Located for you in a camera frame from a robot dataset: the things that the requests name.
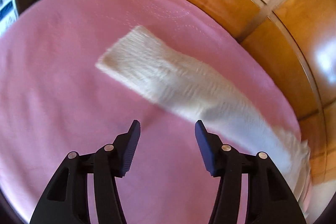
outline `pink surface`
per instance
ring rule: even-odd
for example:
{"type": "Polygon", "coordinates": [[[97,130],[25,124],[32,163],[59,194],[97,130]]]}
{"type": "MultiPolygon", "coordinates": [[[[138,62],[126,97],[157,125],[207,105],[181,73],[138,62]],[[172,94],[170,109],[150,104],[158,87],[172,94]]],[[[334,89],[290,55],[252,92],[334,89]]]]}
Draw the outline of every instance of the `pink surface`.
{"type": "MultiPolygon", "coordinates": [[[[68,152],[95,152],[138,119],[142,135],[131,170],[117,180],[127,222],[208,222],[219,180],[205,170],[194,125],[95,68],[136,25],[214,67],[271,125],[300,138],[294,112],[271,78],[187,1],[41,0],[0,38],[0,186],[25,220],[68,152]]],[[[246,188],[244,180],[243,207],[246,188]]],[[[244,218],[242,209],[239,223],[244,218]]]]}

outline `textured fabric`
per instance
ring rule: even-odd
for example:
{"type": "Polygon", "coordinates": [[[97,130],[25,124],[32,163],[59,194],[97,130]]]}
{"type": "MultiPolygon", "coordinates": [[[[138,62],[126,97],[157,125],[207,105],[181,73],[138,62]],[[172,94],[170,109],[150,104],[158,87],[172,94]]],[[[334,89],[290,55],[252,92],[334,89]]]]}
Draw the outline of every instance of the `textured fabric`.
{"type": "Polygon", "coordinates": [[[291,132],[268,125],[250,100],[209,65],[174,51],[137,26],[96,67],[169,112],[192,123],[201,119],[229,144],[236,143],[252,155],[266,152],[296,199],[306,196],[310,183],[307,142],[300,143],[291,132]]]}
{"type": "MultiPolygon", "coordinates": [[[[127,223],[209,221],[219,180],[204,168],[194,124],[95,68],[106,49],[136,25],[209,64],[270,125],[300,138],[294,112],[271,78],[187,1],[41,0],[0,38],[0,186],[27,221],[69,151],[95,152],[127,132],[134,119],[142,135],[130,171],[117,179],[127,223]]],[[[242,200],[246,189],[244,177],[242,200]]]]}

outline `silver screw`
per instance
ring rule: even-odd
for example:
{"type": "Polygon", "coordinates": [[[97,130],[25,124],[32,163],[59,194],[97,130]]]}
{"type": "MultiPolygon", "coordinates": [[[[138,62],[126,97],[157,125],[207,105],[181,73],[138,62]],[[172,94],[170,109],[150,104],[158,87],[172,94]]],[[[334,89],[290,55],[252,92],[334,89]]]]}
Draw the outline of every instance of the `silver screw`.
{"type": "Polygon", "coordinates": [[[68,154],[68,158],[69,159],[74,159],[74,158],[76,158],[77,157],[77,153],[76,152],[70,152],[69,154],[68,154]]]}
{"type": "Polygon", "coordinates": [[[114,149],[114,146],[112,144],[107,144],[104,147],[105,151],[112,151],[114,149]]]}
{"type": "Polygon", "coordinates": [[[229,146],[228,144],[223,144],[222,145],[222,150],[224,150],[224,151],[230,151],[231,150],[231,146],[229,146]]]}
{"type": "Polygon", "coordinates": [[[267,159],[267,154],[264,153],[264,152],[260,152],[259,157],[262,158],[262,159],[267,159]]]}

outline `pink tablecloth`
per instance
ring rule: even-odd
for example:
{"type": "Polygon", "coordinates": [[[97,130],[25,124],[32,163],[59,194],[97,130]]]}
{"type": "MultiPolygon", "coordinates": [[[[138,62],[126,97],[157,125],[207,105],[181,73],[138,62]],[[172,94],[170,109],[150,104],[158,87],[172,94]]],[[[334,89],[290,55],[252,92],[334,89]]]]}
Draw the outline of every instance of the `pink tablecloth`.
{"type": "MultiPolygon", "coordinates": [[[[294,112],[271,78],[187,1],[41,0],[0,38],[0,186],[25,220],[69,151],[95,152],[138,119],[142,136],[131,170],[117,180],[128,223],[208,222],[219,180],[205,170],[194,125],[94,66],[136,25],[214,67],[271,125],[300,138],[294,112]]],[[[239,223],[246,188],[244,180],[239,223]]]]}

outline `white towel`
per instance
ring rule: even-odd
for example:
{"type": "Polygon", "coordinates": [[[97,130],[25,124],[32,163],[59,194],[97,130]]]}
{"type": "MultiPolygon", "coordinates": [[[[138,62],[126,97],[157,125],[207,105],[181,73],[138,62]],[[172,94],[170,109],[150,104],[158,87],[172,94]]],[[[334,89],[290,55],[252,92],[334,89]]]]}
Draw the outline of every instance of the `white towel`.
{"type": "Polygon", "coordinates": [[[310,181],[307,143],[272,128],[250,100],[209,65],[137,26],[108,49],[96,67],[169,112],[193,123],[201,119],[252,155],[266,152],[303,202],[310,181]]]}

